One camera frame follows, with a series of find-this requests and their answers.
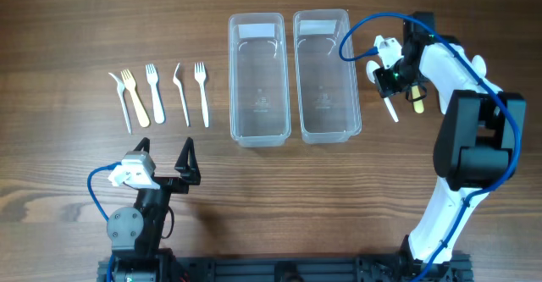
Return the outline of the cream yellow plastic spoon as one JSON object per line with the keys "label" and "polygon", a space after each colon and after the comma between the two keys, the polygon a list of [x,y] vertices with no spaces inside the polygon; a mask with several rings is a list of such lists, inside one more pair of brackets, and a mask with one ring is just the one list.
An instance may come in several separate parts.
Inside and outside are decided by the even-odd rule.
{"label": "cream yellow plastic spoon", "polygon": [[411,92],[412,92],[412,100],[413,100],[412,105],[413,105],[414,111],[416,113],[423,113],[424,105],[423,105],[423,101],[420,99],[421,93],[418,86],[413,86],[411,89]]}

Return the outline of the white fork sideways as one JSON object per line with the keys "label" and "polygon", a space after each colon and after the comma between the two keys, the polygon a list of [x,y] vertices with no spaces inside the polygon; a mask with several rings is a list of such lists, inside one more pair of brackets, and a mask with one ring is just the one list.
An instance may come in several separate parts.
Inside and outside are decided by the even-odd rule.
{"label": "white fork sideways", "polygon": [[174,70],[174,75],[173,75],[172,81],[174,82],[174,84],[179,89],[181,106],[182,106],[182,109],[183,109],[183,114],[185,116],[185,123],[186,123],[187,127],[190,127],[191,126],[190,117],[189,117],[188,110],[187,110],[184,89],[183,89],[182,82],[181,82],[181,80],[179,78],[180,69],[181,69],[180,63],[177,63],[177,65],[175,67],[175,70]]}

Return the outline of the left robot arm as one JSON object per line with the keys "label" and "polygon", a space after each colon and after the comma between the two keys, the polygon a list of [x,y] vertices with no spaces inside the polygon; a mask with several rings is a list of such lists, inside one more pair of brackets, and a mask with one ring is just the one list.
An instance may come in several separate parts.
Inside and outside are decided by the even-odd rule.
{"label": "left robot arm", "polygon": [[145,137],[108,176],[115,186],[125,184],[137,190],[137,196],[133,206],[116,210],[108,219],[113,260],[107,267],[106,281],[191,279],[173,252],[162,248],[160,242],[168,238],[163,234],[166,217],[174,215],[169,205],[171,196],[186,194],[191,185],[200,184],[194,141],[185,141],[174,166],[177,177],[156,176],[149,150],[150,140]]}

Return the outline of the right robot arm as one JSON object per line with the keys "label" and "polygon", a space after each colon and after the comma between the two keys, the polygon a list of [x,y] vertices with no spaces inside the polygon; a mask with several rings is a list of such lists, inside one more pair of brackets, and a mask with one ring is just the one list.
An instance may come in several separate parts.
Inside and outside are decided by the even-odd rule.
{"label": "right robot arm", "polygon": [[[397,254],[359,257],[410,279],[460,268],[452,248],[490,192],[514,173],[522,145],[524,99],[487,81],[481,57],[467,58],[459,42],[434,29],[431,13],[406,15],[401,40],[378,36],[366,51],[366,72],[379,95],[404,94],[431,82],[444,119],[434,145],[436,186],[418,226]],[[357,135],[362,118],[357,91],[355,26],[342,9],[294,17],[296,80],[302,139],[339,143]],[[229,22],[230,133],[243,147],[278,147],[290,134],[284,23],[279,14],[236,14]]]}

